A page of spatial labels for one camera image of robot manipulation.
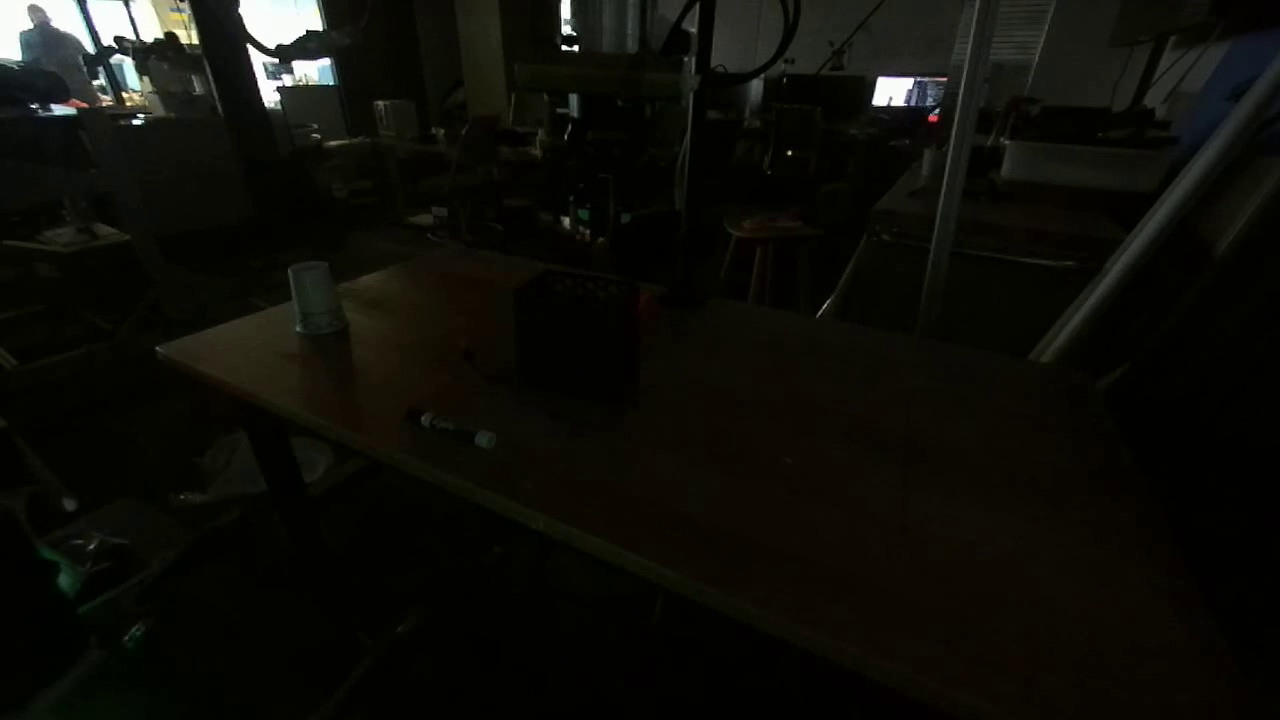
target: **pipe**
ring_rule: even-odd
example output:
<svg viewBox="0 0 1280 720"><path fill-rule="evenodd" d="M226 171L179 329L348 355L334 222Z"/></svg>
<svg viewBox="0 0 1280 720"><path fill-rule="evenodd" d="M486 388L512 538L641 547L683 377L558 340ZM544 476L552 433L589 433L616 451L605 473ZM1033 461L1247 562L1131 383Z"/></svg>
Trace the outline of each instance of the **pipe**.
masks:
<svg viewBox="0 0 1280 720"><path fill-rule="evenodd" d="M922 334L927 334L941 318L954 249L955 249L955 223L969 185L969 157L972 157L972 134L985 106L989 65L993 65L993 36L995 36L995 0L972 0L969 39L963 39L963 78L961 78L961 106L950 144L950 167L946 187L936 200L936 223L927 246L927 267L926 267L926 292L922 292Z"/></svg>
<svg viewBox="0 0 1280 720"><path fill-rule="evenodd" d="M1219 171L1244 152L1247 136L1272 111L1280 91L1280 59L1247 90L1236 111L1212 134L1212 142L1192 157L1192 165L1159 194L1150 215L1130 234L1109 267L1077 297L1077 305L1048 329L1033 347L1035 366L1059 366L1081 336L1102 322L1102 313L1123 292L1123 284L1166 249L1166 242L1183 223L1201 196L1219 182Z"/></svg>

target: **monitor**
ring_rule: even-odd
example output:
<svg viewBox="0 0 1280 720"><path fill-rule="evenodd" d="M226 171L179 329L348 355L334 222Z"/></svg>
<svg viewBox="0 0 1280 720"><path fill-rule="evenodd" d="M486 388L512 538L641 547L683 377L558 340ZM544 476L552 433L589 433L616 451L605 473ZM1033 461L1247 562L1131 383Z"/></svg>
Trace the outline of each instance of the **monitor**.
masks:
<svg viewBox="0 0 1280 720"><path fill-rule="evenodd" d="M878 78L873 108L941 108L954 78L946 72L893 72Z"/></svg>

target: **wooden table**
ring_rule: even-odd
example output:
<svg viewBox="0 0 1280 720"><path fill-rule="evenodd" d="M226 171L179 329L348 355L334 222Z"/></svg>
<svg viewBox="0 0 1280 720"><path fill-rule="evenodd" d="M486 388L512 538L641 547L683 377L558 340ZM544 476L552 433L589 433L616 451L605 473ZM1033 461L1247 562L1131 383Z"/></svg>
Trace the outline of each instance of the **wooden table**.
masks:
<svg viewBox="0 0 1280 720"><path fill-rule="evenodd" d="M635 395L589 403L505 382L531 274L430 253L346 284L339 347L267 308L159 360L961 715L1241 715L1225 642L1073 377L649 305ZM408 403L502 448L411 433Z"/></svg>

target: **screen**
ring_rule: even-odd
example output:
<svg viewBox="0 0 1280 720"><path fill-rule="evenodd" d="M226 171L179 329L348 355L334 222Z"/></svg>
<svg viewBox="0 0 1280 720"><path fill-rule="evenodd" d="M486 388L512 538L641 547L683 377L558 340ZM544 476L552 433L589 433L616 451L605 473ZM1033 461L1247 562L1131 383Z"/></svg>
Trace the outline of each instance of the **screen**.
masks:
<svg viewBox="0 0 1280 720"><path fill-rule="evenodd" d="M950 78L878 78L873 108L941 108Z"/></svg>

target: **white cup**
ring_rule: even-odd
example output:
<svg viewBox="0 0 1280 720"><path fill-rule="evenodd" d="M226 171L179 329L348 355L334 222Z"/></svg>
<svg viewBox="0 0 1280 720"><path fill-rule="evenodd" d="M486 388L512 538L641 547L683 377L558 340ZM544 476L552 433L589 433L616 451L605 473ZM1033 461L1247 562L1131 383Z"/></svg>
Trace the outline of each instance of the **white cup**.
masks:
<svg viewBox="0 0 1280 720"><path fill-rule="evenodd" d="M323 262L289 263L294 329L302 336L348 334L346 300Z"/></svg>

